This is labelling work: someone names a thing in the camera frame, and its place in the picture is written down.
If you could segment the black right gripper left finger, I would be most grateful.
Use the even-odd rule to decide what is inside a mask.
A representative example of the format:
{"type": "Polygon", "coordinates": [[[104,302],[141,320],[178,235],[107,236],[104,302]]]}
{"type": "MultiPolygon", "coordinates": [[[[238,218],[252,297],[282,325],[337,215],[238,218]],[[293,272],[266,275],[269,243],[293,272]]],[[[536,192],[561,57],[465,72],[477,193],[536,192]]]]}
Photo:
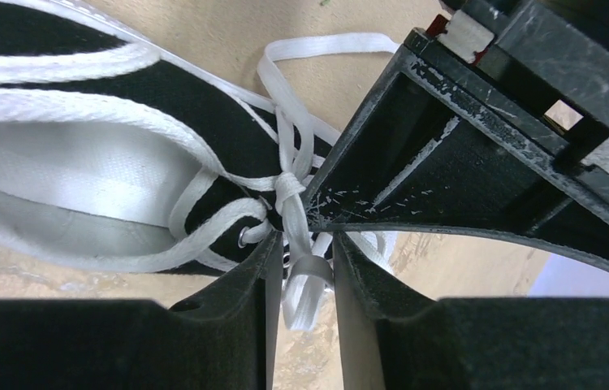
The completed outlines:
{"type": "Polygon", "coordinates": [[[165,308],[150,300],[0,300],[0,389],[269,389],[283,238],[165,308]]]}

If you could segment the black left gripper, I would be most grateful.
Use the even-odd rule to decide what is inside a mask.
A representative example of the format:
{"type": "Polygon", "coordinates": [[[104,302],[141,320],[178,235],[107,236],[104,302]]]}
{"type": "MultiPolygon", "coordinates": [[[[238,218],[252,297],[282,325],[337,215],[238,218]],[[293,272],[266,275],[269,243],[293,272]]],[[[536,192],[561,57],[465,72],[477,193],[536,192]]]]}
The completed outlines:
{"type": "Polygon", "coordinates": [[[581,121],[565,134],[519,122],[518,158],[597,215],[609,215],[609,1],[445,1],[428,35],[467,67],[513,89],[537,112],[568,104],[581,121]]]}

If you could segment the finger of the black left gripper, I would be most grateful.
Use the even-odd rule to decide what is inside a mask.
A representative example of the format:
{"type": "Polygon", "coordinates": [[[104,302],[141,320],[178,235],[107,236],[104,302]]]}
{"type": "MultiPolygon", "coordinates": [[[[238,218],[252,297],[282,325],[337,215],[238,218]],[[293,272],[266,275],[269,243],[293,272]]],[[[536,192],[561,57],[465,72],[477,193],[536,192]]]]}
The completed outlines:
{"type": "Polygon", "coordinates": [[[422,29],[409,33],[304,194],[318,232],[528,245],[609,272],[609,174],[422,29]]]}

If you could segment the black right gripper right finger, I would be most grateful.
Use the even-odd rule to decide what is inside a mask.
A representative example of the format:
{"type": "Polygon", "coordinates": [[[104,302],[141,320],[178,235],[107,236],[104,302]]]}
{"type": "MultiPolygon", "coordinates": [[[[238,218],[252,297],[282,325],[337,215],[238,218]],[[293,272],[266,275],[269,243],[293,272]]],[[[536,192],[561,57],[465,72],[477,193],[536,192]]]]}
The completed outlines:
{"type": "Polygon", "coordinates": [[[347,389],[609,389],[608,298],[416,292],[333,240],[347,389]]]}

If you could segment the white shoelace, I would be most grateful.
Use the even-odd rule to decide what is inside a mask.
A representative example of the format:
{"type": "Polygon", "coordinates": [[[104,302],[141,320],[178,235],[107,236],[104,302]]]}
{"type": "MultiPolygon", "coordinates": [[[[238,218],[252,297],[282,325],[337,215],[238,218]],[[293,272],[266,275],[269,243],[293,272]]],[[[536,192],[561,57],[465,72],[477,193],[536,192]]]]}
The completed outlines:
{"type": "Polygon", "coordinates": [[[313,251],[300,195],[313,161],[314,121],[276,63],[328,54],[393,53],[398,43],[375,32],[300,37],[271,42],[265,47],[257,74],[275,104],[280,174],[275,179],[275,209],[280,214],[290,248],[290,271],[284,285],[282,308],[286,326],[294,331],[314,328],[324,292],[334,285],[325,258],[313,251]]]}

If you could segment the black and white sneaker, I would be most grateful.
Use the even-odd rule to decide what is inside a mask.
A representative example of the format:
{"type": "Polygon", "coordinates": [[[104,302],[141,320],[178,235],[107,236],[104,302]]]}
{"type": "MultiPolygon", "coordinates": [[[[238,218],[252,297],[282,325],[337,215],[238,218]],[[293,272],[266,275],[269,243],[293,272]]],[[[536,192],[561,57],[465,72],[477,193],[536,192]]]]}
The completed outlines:
{"type": "MultiPolygon", "coordinates": [[[[314,121],[304,188],[337,141],[314,121]]],[[[0,245],[147,273],[242,262],[272,230],[275,104],[81,1],[0,1],[0,245]]]]}

